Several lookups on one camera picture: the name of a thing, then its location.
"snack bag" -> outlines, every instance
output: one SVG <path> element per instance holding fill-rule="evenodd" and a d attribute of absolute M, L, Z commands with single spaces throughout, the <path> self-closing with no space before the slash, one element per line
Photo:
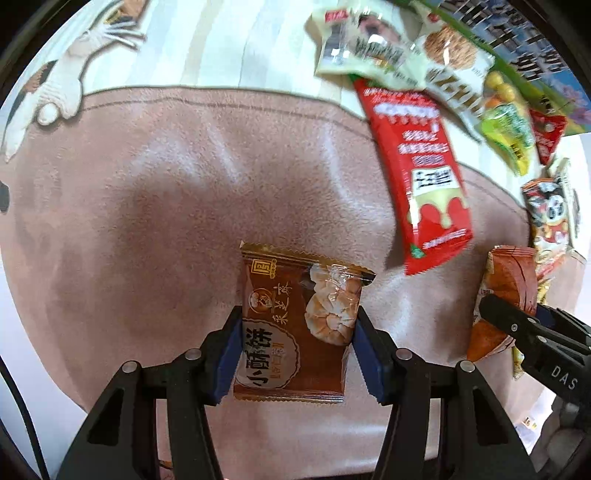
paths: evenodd
<path fill-rule="evenodd" d="M 474 323 L 466 357 L 476 362 L 503 351 L 513 338 L 480 316 L 480 301 L 489 293 L 512 303 L 528 315 L 535 315 L 537 286 L 535 250 L 529 247 L 500 245 L 488 252 L 486 270 L 474 306 Z"/>
<path fill-rule="evenodd" d="M 343 401 L 348 345 L 367 268 L 268 245 L 241 245 L 241 400 Z"/>
<path fill-rule="evenodd" d="M 542 165 L 548 165 L 569 120 L 562 115 L 545 115 L 530 108 L 535 144 Z"/>
<path fill-rule="evenodd" d="M 569 245 L 569 221 L 562 187 L 552 179 L 532 180 L 521 187 L 530 213 L 535 273 L 539 281 L 562 263 Z"/>
<path fill-rule="evenodd" d="M 573 178 L 572 162 L 570 158 L 552 163 L 550 172 L 554 181 L 562 188 L 566 201 L 566 211 L 569 219 L 569 245 L 576 250 L 583 258 L 587 257 L 589 250 L 589 237 L 583 232 L 581 225 L 581 205 L 577 193 L 577 178 Z"/>
<path fill-rule="evenodd" d="M 513 380 L 519 380 L 523 377 L 525 373 L 523 368 L 521 368 L 521 364 L 525 358 L 524 354 L 516 347 L 513 346 L 512 348 L 513 353 Z"/>
<path fill-rule="evenodd" d="M 423 20 L 416 40 L 428 57 L 426 91 L 446 104 L 464 123 L 470 134 L 482 140 L 478 130 L 485 111 L 484 81 L 494 56 L 454 30 L 432 10 L 412 1 Z"/>
<path fill-rule="evenodd" d="M 538 160 L 527 103 L 499 71 L 486 76 L 484 98 L 480 131 L 516 175 L 527 174 Z"/>
<path fill-rule="evenodd" d="M 405 273 L 413 275 L 457 255 L 472 238 L 460 170 L 437 104 L 419 92 L 353 83 L 388 172 L 404 236 Z"/>
<path fill-rule="evenodd" d="M 349 0 L 317 10 L 322 34 L 316 73 L 357 74 L 394 90 L 423 90 L 427 59 L 408 39 L 411 11 L 383 0 Z M 414 19 L 417 28 L 420 19 Z"/>

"yellow snack package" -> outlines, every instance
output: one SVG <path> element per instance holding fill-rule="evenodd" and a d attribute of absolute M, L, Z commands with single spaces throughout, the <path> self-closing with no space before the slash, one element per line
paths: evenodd
<path fill-rule="evenodd" d="M 483 95 L 480 131 L 516 175 L 527 174 L 530 164 L 538 161 L 538 152 L 526 101 L 497 70 L 486 76 Z"/>

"pink blanket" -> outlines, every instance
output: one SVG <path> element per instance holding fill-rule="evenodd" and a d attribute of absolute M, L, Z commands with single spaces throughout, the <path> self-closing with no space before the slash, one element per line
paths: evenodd
<path fill-rule="evenodd" d="M 121 363 L 168 362 L 223 324 L 239 303 L 241 239 L 371 268 L 377 278 L 361 303 L 376 327 L 427 361 L 454 364 L 466 352 L 486 253 L 529 236 L 526 212 L 508 194 L 468 168 L 462 174 L 474 241 L 443 266 L 405 277 L 365 122 L 272 93 L 112 90 L 84 98 L 70 121 L 32 125 L 0 167 L 11 193 L 0 245 L 43 364 L 87 410 Z M 567 260 L 551 303 L 574 307 L 583 266 Z M 478 366 L 521 420 L 541 386 L 511 378 L 508 351 Z M 389 409 L 367 393 L 353 355 L 343 404 L 228 396 L 207 413 L 227 478 L 280 480 L 370 471 Z M 161 448 L 168 458 L 165 441 Z"/>

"cookie image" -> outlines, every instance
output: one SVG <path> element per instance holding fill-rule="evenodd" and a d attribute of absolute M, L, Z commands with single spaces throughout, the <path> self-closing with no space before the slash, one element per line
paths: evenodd
<path fill-rule="evenodd" d="M 424 44 L 427 56 L 441 65 L 455 70 L 469 69 L 476 61 L 476 47 L 449 25 L 430 33 Z"/>

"black cable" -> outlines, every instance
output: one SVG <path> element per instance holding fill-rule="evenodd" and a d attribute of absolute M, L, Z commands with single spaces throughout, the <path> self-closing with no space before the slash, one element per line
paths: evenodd
<path fill-rule="evenodd" d="M 12 375 L 8 371 L 8 367 L 2 360 L 0 356 L 0 374 L 2 374 L 2 378 L 6 382 L 14 401 L 17 403 L 17 407 L 21 412 L 22 420 L 25 423 L 25 427 L 27 428 L 27 434 L 29 435 L 29 441 L 31 442 L 31 447 L 33 449 L 33 454 L 35 454 L 35 461 L 37 462 L 37 466 L 39 467 L 39 472 L 41 474 L 41 478 L 43 480 L 50 480 L 49 473 L 47 472 L 47 466 L 45 465 L 45 460 L 43 459 L 43 454 L 41 453 L 41 446 L 39 445 L 39 439 L 37 438 L 37 434 L 35 432 L 35 427 L 33 425 L 33 420 L 31 419 L 31 415 L 27 409 L 27 405 L 22 398 L 21 393 L 18 391 L 17 384 L 14 382 Z"/>

